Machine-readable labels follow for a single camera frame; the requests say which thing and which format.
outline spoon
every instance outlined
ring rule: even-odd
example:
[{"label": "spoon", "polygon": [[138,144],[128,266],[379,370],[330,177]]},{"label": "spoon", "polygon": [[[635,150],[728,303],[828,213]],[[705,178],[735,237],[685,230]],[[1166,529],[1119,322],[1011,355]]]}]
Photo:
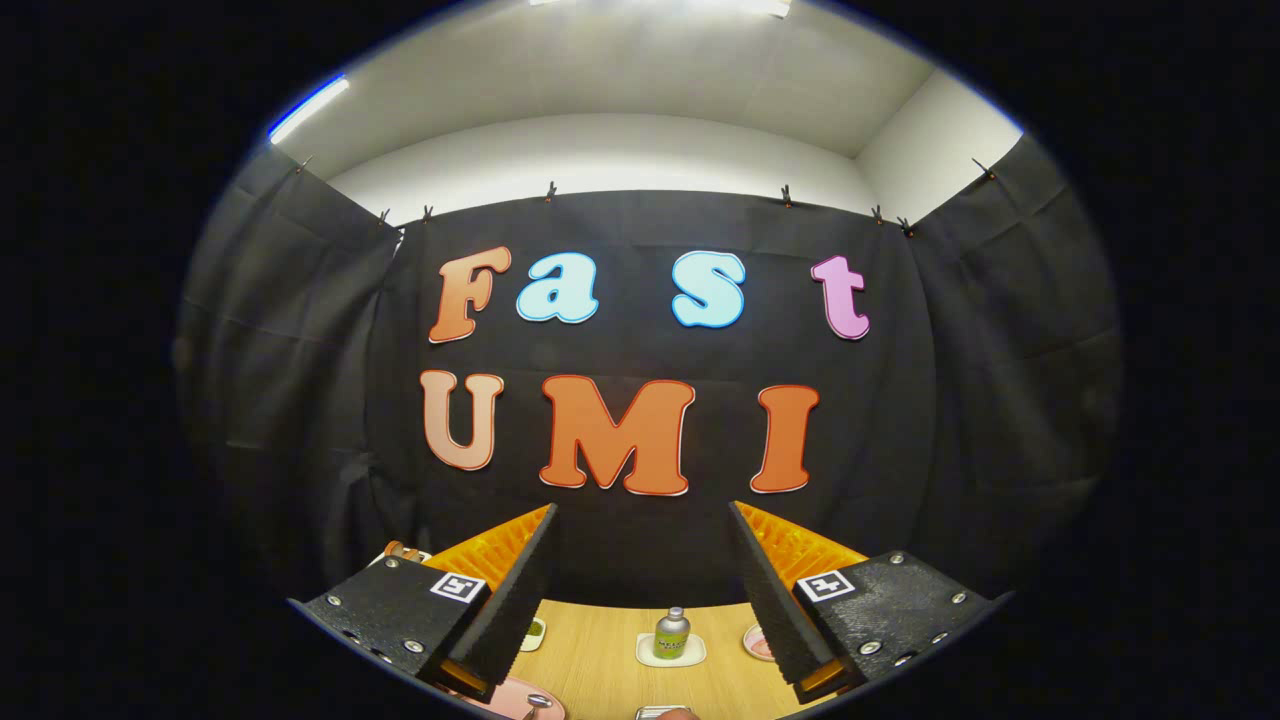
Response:
[{"label": "spoon", "polygon": [[538,715],[539,707],[552,707],[554,705],[552,702],[552,698],[538,693],[529,693],[529,697],[526,697],[525,700],[532,707],[529,708],[529,714],[525,715],[524,720],[534,720],[534,717]]}]

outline pink dish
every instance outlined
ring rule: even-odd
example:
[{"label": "pink dish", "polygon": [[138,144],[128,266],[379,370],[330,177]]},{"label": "pink dish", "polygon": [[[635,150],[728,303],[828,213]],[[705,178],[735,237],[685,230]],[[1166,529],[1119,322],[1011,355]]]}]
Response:
[{"label": "pink dish", "polygon": [[773,662],[773,651],[769,650],[769,643],[764,639],[764,630],[759,625],[748,628],[746,634],[742,635],[742,647],[751,653],[751,657]]}]

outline green bottle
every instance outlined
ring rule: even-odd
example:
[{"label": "green bottle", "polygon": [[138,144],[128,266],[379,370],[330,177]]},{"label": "green bottle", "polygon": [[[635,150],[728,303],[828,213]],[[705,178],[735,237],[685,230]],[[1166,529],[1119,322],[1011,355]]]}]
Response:
[{"label": "green bottle", "polygon": [[689,620],[684,607],[672,607],[667,616],[658,620],[653,634],[653,656],[659,660],[675,660],[685,653],[689,642]]}]

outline orange letter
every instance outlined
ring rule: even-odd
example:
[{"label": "orange letter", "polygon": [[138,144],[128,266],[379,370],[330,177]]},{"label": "orange letter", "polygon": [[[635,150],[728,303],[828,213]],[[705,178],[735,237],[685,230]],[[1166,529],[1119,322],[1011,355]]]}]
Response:
[{"label": "orange letter", "polygon": [[685,409],[694,402],[694,388],[676,380],[650,380],[640,388],[631,407],[614,423],[591,378],[553,375],[543,382],[552,398],[552,460],[538,477],[549,486],[580,488],[586,473],[577,469],[582,448],[595,484],[613,487],[622,465],[636,454],[636,465],[622,478],[622,487],[635,495],[685,495],[689,480],[680,474],[680,436]]},{"label": "orange letter", "polygon": [[764,437],[764,461],[751,478],[759,493],[791,492],[809,483],[804,469],[804,438],[809,411],[818,405],[818,391],[804,386],[773,386],[760,391],[760,405],[769,414]]},{"label": "orange letter", "polygon": [[422,383],[422,427],[426,446],[443,462],[462,470],[479,470],[493,457],[493,406],[502,392],[498,375],[467,375],[471,391],[471,445],[453,442],[449,432],[449,393],[458,386],[453,373],[428,370],[419,377]]},{"label": "orange letter", "polygon": [[[440,313],[435,325],[426,333],[426,340],[449,342],[474,333],[476,322],[467,318],[467,301],[471,301],[479,313],[489,304],[489,293],[493,291],[493,273],[481,268],[493,268],[499,273],[506,273],[509,266],[511,251],[506,247],[494,247],[440,265],[440,275],[444,277],[444,290],[440,291]],[[471,279],[472,272],[475,272],[475,279]]]}]

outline table surface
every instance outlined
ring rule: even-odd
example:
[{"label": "table surface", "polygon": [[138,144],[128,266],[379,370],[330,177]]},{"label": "table surface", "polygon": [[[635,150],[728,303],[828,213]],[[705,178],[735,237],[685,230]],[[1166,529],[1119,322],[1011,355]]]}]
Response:
[{"label": "table surface", "polygon": [[570,720],[634,720],[645,705],[687,705],[701,720],[764,720],[790,715],[796,702],[773,662],[751,657],[742,634],[755,623],[749,603],[687,607],[707,660],[689,667],[650,667],[636,660],[636,635],[652,633],[667,609],[600,607],[544,600],[543,644],[521,652],[509,675],[556,696]]}]

